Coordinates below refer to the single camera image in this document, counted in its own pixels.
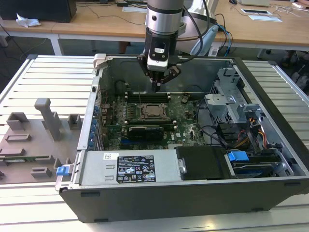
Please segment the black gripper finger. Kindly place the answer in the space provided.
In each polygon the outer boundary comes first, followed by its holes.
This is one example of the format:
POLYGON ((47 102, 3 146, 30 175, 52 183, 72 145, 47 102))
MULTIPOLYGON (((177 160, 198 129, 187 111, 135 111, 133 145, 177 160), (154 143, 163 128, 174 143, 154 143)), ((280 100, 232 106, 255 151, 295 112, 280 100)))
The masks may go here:
POLYGON ((152 91, 157 92, 158 91, 158 86, 157 86, 157 76, 155 71, 150 71, 147 67, 147 59, 144 54, 138 55, 137 56, 138 63, 145 74, 146 77, 148 77, 152 83, 152 91))
POLYGON ((173 80, 178 75, 182 73, 181 69, 174 65, 167 70, 167 74, 163 72, 159 72, 157 75, 157 82, 156 82, 156 91, 158 92, 161 88, 161 85, 166 84, 167 82, 173 80))

